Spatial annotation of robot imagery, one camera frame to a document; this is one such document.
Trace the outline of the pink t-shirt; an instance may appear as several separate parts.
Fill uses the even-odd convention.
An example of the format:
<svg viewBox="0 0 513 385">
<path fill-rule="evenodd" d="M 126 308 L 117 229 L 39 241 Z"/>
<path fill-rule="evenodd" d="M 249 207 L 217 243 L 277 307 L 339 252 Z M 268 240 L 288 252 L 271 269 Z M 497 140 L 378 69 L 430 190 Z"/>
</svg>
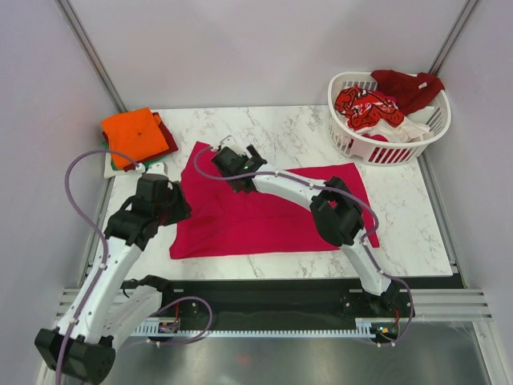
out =
<svg viewBox="0 0 513 385">
<path fill-rule="evenodd" d="M 196 143 L 181 173 L 192 215 L 177 225 L 172 259 L 333 250 L 306 209 L 269 194 L 237 193 L 220 181 L 214 154 Z"/>
</svg>

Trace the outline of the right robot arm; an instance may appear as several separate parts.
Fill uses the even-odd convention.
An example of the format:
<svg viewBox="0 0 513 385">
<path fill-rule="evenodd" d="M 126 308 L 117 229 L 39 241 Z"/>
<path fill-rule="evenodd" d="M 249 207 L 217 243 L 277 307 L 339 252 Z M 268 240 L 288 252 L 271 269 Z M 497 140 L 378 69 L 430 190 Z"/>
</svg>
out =
<svg viewBox="0 0 513 385">
<path fill-rule="evenodd" d="M 222 147 L 212 158 L 221 180 L 236 192 L 259 192 L 301 206 L 310 212 L 323 241 L 340 249 L 357 272 L 369 310 L 382 316 L 393 311 L 400 285 L 379 265 L 369 237 L 378 228 L 372 209 L 354 196 L 345 182 L 332 177 L 316 180 L 279 169 L 261 158 Z M 363 213 L 371 213 L 373 227 L 367 230 Z"/>
</svg>

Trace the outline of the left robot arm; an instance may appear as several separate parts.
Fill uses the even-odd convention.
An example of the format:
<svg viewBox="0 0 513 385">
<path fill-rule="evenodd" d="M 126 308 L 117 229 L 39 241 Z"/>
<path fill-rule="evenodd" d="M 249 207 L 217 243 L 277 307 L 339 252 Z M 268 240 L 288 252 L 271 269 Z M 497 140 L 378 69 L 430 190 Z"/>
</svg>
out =
<svg viewBox="0 0 513 385">
<path fill-rule="evenodd" d="M 188 219 L 192 209 L 180 182 L 165 175 L 143 174 L 135 194 L 107 221 L 103 255 L 94 263 L 69 310 L 53 329 L 41 329 L 34 344 L 55 382 L 65 376 L 100 384 L 111 371 L 116 354 L 130 334 L 150 314 L 170 314 L 176 296 L 161 286 L 142 285 L 115 313 L 110 309 L 135 262 L 159 229 Z"/>
</svg>

